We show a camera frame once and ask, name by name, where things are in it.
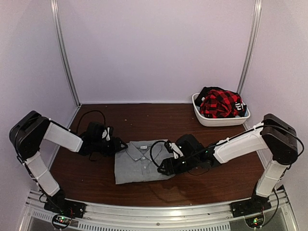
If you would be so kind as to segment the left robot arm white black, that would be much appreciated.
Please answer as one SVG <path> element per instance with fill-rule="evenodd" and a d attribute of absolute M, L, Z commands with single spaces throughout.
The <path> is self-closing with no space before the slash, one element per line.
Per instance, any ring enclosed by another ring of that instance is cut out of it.
<path fill-rule="evenodd" d="M 32 180 L 47 197 L 47 202 L 59 214 L 69 210 L 65 192 L 50 172 L 46 151 L 55 153 L 65 148 L 81 156 L 99 153 L 114 156 L 128 145 L 113 135 L 114 128 L 106 122 L 89 122 L 86 130 L 79 133 L 62 126 L 37 111 L 30 111 L 9 132 L 9 140 L 20 163 Z"/>

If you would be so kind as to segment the grey long sleeve shirt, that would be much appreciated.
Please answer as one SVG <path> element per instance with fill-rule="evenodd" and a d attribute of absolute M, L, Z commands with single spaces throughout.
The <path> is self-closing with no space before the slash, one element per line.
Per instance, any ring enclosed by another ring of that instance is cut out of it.
<path fill-rule="evenodd" d="M 167 151 L 163 142 L 130 141 L 128 148 L 115 154 L 115 183 L 116 185 L 168 180 L 174 175 L 166 176 L 158 173 L 155 164 L 173 155 Z"/>

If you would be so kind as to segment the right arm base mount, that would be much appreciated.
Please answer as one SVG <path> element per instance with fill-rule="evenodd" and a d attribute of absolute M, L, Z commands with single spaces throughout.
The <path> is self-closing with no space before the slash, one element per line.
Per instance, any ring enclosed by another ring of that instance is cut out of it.
<path fill-rule="evenodd" d="M 271 203 L 265 199 L 247 199 L 230 204 L 231 212 L 234 218 L 248 216 L 255 213 L 261 213 L 264 210 L 271 209 Z"/>

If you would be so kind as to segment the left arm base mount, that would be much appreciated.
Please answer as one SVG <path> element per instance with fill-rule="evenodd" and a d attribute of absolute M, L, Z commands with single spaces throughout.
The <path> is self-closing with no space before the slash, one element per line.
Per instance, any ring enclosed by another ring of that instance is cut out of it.
<path fill-rule="evenodd" d="M 48 197 L 44 209 L 70 218 L 83 218 L 86 205 L 65 199 L 63 195 Z"/>

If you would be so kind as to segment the white plastic basket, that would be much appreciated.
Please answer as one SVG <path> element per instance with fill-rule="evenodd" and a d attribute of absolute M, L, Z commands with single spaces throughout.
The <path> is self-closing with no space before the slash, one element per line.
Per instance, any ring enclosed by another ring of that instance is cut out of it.
<path fill-rule="evenodd" d="M 244 117 L 234 117 L 234 118 L 205 118 L 200 114 L 194 100 L 197 98 L 199 93 L 192 95 L 192 105 L 199 123 L 205 127 L 228 127 L 242 125 L 250 116 L 251 113 L 249 109 L 246 110 L 246 116 Z"/>

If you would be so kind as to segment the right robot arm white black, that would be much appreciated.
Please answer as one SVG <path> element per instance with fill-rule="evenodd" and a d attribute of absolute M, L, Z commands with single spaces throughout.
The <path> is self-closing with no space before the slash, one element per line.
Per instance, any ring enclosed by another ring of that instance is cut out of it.
<path fill-rule="evenodd" d="M 268 149 L 272 160 L 256 183 L 251 198 L 246 201 L 247 209 L 255 213 L 265 205 L 277 183 L 302 154 L 297 148 L 301 143 L 293 127 L 273 114 L 266 114 L 263 121 L 251 129 L 207 147 L 192 134 L 185 134 L 176 142 L 164 142 L 173 156 L 158 164 L 157 171 L 170 176 L 188 172 L 197 166 L 210 169 L 237 157 Z"/>

